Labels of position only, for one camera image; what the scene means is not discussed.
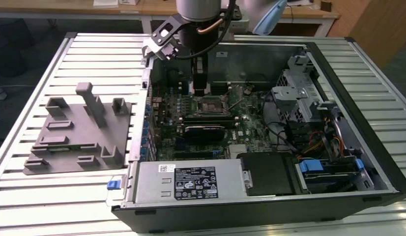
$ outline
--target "aluminum extrusion table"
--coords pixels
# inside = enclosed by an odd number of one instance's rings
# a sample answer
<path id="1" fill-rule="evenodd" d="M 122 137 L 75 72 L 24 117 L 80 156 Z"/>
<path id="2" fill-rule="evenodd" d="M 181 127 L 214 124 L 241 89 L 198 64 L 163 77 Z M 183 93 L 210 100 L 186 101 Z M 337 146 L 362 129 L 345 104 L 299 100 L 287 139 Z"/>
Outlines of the aluminum extrusion table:
<path id="1" fill-rule="evenodd" d="M 131 236 L 135 233 L 111 213 L 119 192 L 107 182 L 127 169 L 27 176 L 24 162 L 44 124 L 46 103 L 63 96 L 68 103 L 78 82 L 90 81 L 103 102 L 114 97 L 142 106 L 146 69 L 142 34 L 79 33 L 66 38 L 0 149 L 0 235 Z M 314 41 L 325 54 L 377 134 L 406 176 L 406 99 L 356 42 L 345 38 L 237 36 L 237 40 Z M 328 85 L 322 86 L 330 98 Z M 133 116 L 131 124 L 138 120 Z M 134 139 L 135 127 L 130 128 Z M 406 235 L 406 200 L 374 207 L 341 221 L 217 229 L 170 235 Z"/>

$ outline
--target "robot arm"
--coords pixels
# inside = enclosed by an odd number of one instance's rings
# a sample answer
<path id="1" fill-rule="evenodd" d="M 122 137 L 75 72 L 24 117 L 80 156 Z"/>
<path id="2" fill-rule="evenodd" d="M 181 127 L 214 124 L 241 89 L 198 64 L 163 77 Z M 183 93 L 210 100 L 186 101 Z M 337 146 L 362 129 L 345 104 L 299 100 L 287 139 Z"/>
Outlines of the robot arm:
<path id="1" fill-rule="evenodd" d="M 249 9 L 250 17 L 258 22 L 254 33 L 270 34 L 286 4 L 287 0 L 245 0 L 243 5 Z M 205 55 L 223 40 L 231 21 L 242 19 L 237 0 L 229 0 L 227 9 L 222 9 L 222 0 L 177 0 L 177 6 L 179 13 L 169 18 L 151 38 L 145 41 L 146 57 L 157 55 L 161 59 L 194 59 Z M 225 29 L 219 36 L 222 23 Z M 190 56 L 178 56 L 175 33 L 179 33 L 182 45 L 191 50 Z"/>

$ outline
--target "warning label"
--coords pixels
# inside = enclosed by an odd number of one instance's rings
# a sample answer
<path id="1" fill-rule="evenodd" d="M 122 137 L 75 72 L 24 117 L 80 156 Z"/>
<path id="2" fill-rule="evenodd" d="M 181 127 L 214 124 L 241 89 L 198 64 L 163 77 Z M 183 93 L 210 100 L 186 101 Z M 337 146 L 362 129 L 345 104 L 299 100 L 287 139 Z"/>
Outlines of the warning label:
<path id="1" fill-rule="evenodd" d="M 215 167 L 175 169 L 175 199 L 219 198 Z"/>

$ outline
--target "metal bracket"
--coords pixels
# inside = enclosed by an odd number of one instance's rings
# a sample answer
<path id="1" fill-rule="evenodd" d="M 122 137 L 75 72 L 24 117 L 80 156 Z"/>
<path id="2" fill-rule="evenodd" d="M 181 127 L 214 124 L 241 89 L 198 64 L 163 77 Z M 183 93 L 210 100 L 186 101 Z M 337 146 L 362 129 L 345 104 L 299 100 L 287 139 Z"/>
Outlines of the metal bracket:
<path id="1" fill-rule="evenodd" d="M 181 14 L 170 16 L 151 35 L 155 44 L 163 46 L 174 37 L 174 34 L 191 23 L 193 22 L 186 20 Z"/>

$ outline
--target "blue latch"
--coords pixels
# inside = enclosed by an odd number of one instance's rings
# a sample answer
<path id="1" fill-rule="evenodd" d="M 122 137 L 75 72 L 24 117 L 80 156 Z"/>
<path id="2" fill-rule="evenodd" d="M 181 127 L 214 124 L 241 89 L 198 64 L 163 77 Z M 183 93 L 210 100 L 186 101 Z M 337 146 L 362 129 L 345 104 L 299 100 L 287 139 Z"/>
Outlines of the blue latch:
<path id="1" fill-rule="evenodd" d="M 324 166 L 320 160 L 305 160 L 299 163 L 302 172 L 307 171 L 324 171 Z"/>
<path id="2" fill-rule="evenodd" d="M 361 159 L 356 159 L 356 164 L 358 165 L 360 170 L 365 169 L 365 164 Z"/>
<path id="3" fill-rule="evenodd" d="M 111 180 L 107 184 L 107 190 L 117 190 L 117 189 L 122 189 L 122 181 Z"/>

